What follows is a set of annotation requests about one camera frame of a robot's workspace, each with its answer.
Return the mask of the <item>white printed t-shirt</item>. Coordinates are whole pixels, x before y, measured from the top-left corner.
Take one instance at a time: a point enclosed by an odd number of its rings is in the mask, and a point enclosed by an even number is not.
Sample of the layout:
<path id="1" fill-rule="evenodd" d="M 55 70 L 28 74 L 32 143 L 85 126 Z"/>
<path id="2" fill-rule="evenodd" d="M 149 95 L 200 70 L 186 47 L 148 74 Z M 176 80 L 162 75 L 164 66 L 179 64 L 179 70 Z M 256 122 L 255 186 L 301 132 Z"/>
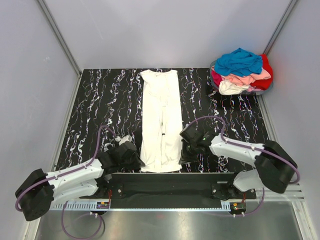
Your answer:
<path id="1" fill-rule="evenodd" d="M 142 92 L 142 172 L 179 171 L 182 153 L 182 109 L 178 72 L 145 70 Z"/>

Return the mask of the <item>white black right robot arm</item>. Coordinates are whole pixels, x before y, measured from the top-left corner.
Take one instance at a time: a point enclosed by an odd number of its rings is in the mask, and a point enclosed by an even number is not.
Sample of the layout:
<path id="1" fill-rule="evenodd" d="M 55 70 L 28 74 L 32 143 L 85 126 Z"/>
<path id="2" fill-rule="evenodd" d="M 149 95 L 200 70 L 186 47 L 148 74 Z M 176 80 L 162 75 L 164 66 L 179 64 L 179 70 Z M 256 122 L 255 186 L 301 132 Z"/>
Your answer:
<path id="1" fill-rule="evenodd" d="M 252 166 L 252 170 L 235 174 L 227 185 L 228 195 L 239 198 L 251 189 L 267 188 L 283 194 L 293 177 L 299 177 L 298 166 L 276 142 L 250 143 L 227 138 L 224 133 L 200 132 L 192 125 L 181 132 L 183 148 L 181 159 L 192 162 L 199 154 L 227 157 Z"/>

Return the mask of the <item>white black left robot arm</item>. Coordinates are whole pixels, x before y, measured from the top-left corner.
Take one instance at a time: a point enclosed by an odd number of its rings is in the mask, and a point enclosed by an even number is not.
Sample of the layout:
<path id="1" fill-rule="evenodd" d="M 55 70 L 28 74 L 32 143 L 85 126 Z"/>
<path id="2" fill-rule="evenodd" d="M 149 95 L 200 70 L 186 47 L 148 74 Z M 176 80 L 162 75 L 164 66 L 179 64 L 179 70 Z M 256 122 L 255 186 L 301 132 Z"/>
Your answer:
<path id="1" fill-rule="evenodd" d="M 106 177 L 121 169 L 138 170 L 145 164 L 134 143 L 125 141 L 72 167 L 44 172 L 32 171 L 15 192 L 17 211 L 26 221 L 34 221 L 58 204 L 81 197 L 103 198 L 108 186 Z"/>

